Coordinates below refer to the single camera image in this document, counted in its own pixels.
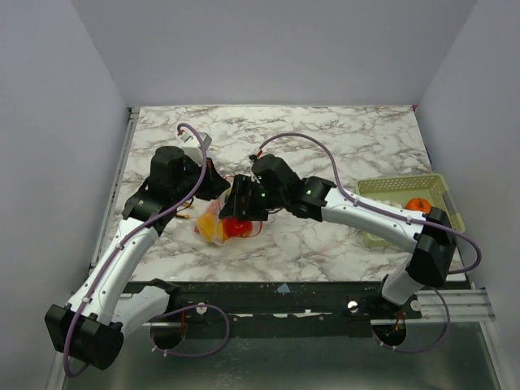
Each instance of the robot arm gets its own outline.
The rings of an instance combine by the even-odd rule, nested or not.
[[[206,148],[210,138],[206,134],[201,136],[201,147]],[[202,164],[203,154],[197,140],[187,134],[181,139],[183,149],[164,146],[156,150],[149,177],[127,200],[114,240],[91,275],[64,307],[52,305],[47,311],[45,324],[57,351],[67,350],[66,354],[74,358],[106,369],[118,355],[125,336],[172,305],[176,286],[158,279],[128,301],[119,302],[119,298],[137,264],[175,212],[160,215],[193,191],[202,175],[201,165],[206,165],[206,170],[195,197],[215,199],[229,188],[210,158]],[[147,221],[147,227],[124,240]]]
[[[269,210],[283,207],[298,218],[348,225],[400,246],[411,256],[398,270],[387,275],[374,302],[386,311],[398,311],[424,286],[444,284],[456,248],[454,237],[418,223],[431,221],[450,228],[443,210],[433,208],[426,215],[347,192],[355,199],[352,202],[329,180],[315,176],[300,179],[282,158],[268,154],[252,159],[256,180],[245,175],[235,176],[229,201],[220,212],[221,219],[266,220]],[[403,215],[404,220],[361,207],[358,202]]]

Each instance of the light green basket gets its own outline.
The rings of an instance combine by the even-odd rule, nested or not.
[[[406,203],[414,197],[422,197],[427,199],[432,206],[446,211],[453,229],[458,232],[466,230],[461,214],[457,211],[446,180],[442,175],[435,173],[358,180],[354,192],[376,201],[397,202],[403,206],[406,206]],[[362,236],[368,248],[391,245],[390,242],[367,232],[363,232]]]

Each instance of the white marble tabletop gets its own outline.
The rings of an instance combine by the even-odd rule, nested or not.
[[[124,202],[149,174],[154,151],[180,144],[175,131],[180,122],[211,135],[209,153],[223,176],[250,174],[247,156],[280,132],[303,132],[330,148],[347,189],[353,189],[356,179],[431,172],[410,106],[146,107],[139,115],[110,238]],[[266,151],[283,158],[300,177],[332,180],[327,156],[307,140],[281,138]],[[208,244],[193,232],[207,204],[196,200],[189,211],[191,219],[170,222],[143,257],[133,280],[379,281],[408,255],[392,248],[367,249],[351,227],[297,219],[285,211],[272,215],[257,237],[230,240],[223,246]],[[452,269],[458,267],[457,254]]]

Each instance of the white wall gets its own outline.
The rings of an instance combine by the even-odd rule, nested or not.
[[[0,388],[42,389],[44,324],[85,277],[128,112],[68,0],[0,11]]]
[[[483,249],[486,286],[520,384],[520,2],[480,0],[419,104],[434,168]],[[465,251],[466,263],[473,254]]]
[[[73,0],[134,106],[412,104],[475,0]]]

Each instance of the plastic bag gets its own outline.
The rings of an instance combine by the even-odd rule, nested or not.
[[[262,221],[239,221],[236,218],[219,219],[231,190],[225,191],[210,205],[197,220],[195,232],[205,241],[222,245],[231,238],[253,238],[262,231]]]

